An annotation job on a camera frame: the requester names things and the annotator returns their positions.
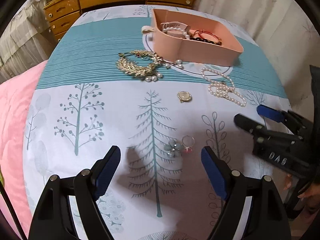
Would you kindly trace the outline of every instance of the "metal bolt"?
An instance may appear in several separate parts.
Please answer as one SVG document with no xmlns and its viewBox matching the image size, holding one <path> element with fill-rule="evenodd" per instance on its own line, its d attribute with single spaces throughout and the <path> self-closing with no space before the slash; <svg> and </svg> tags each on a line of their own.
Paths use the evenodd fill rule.
<svg viewBox="0 0 320 240">
<path fill-rule="evenodd" d="M 264 138 L 263 138 L 263 137 L 258 137 L 257 143 L 262 143 L 263 141 L 264 141 Z"/>
<path fill-rule="evenodd" d="M 272 181 L 271 177 L 268 176 L 268 175 L 264 176 L 263 178 L 264 178 L 264 180 L 267 181 L 267 182 Z"/>
<path fill-rule="evenodd" d="M 235 176 L 235 177 L 239 177 L 241 173 L 240 173 L 240 171 L 233 170 L 233 171 L 231 171 L 231 174 L 232 174 L 233 176 Z"/>
<path fill-rule="evenodd" d="M 50 180 L 51 181 L 55 181 L 56 179 L 58 178 L 58 176 L 57 175 L 52 175 L 52 176 L 50 176 Z"/>
<path fill-rule="evenodd" d="M 89 169 L 84 169 L 84 170 L 81 171 L 81 175 L 82 175 L 82 176 L 89 175 L 89 173 L 90 173 L 90 170 L 89 170 Z"/>
</svg>

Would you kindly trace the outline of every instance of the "pink box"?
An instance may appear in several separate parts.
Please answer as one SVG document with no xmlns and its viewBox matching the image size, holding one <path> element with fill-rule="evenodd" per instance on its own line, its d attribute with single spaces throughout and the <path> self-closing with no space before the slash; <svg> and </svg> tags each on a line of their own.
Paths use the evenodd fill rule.
<svg viewBox="0 0 320 240">
<path fill-rule="evenodd" d="M 232 66 L 243 52 L 243 47 L 235 36 L 222 23 L 188 13 L 153 9 L 153 48 L 165 60 L 197 62 L 219 66 Z M 222 40 L 222 46 L 202 41 L 186 40 L 173 37 L 162 32 L 161 23 L 181 22 L 191 26 L 190 33 L 206 30 L 216 34 Z M 204 38 L 216 41 L 203 34 Z"/>
</svg>

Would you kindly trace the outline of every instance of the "gray flower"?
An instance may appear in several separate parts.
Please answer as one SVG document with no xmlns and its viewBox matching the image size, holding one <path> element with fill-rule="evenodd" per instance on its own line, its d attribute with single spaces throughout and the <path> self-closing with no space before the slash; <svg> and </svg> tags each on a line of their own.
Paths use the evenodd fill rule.
<svg viewBox="0 0 320 240">
<path fill-rule="evenodd" d="M 184 147 L 181 143 L 177 143 L 175 140 L 171 139 L 169 144 L 164 145 L 164 150 L 169 151 L 168 155 L 174 157 L 176 153 L 179 153 Z"/>
</svg>

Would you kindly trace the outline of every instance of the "pink blanket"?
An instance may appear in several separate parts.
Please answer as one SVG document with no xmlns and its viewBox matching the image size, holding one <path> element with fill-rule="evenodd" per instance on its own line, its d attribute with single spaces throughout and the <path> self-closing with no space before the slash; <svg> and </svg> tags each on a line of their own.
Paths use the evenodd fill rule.
<svg viewBox="0 0 320 240">
<path fill-rule="evenodd" d="M 5 190 L 26 235 L 32 216 L 23 179 L 24 128 L 33 92 L 46 63 L 44 61 L 0 85 L 0 168 Z M 0 209 L 6 211 L 0 198 Z"/>
</svg>

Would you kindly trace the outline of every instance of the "bed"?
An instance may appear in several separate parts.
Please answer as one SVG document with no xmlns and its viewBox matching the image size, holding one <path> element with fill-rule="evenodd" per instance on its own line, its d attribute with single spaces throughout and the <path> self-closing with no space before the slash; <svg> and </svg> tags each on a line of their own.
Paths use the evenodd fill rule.
<svg viewBox="0 0 320 240">
<path fill-rule="evenodd" d="M 246 107 L 208 93 L 208 82 L 199 75 L 203 64 L 184 63 L 183 70 L 161 68 L 164 77 L 151 83 L 116 68 L 119 52 L 152 50 L 152 35 L 141 34 L 141 27 L 151 23 L 152 8 L 209 17 L 236 36 L 244 47 L 238 64 L 206 66 L 232 78 L 246 97 Z M 84 13 L 47 63 L 5 82 L 0 90 L 1 120 L 5 120 L 0 166 L 26 234 L 48 178 L 75 176 L 112 145 L 120 147 L 122 158 L 97 205 L 116 240 L 207 238 L 223 202 L 200 161 L 205 145 L 246 176 L 271 175 L 282 192 L 283 173 L 252 156 L 252 138 L 235 127 L 233 117 L 241 113 L 269 129 L 284 131 L 262 119 L 256 107 L 288 110 L 289 101 L 253 39 L 238 25 L 215 16 L 153 5 Z M 192 101 L 180 103 L 179 91 L 188 91 Z M 165 146 L 185 136 L 195 140 L 192 153 L 168 157 Z M 70 202 L 79 238 L 86 239 L 75 200 Z"/>
</svg>

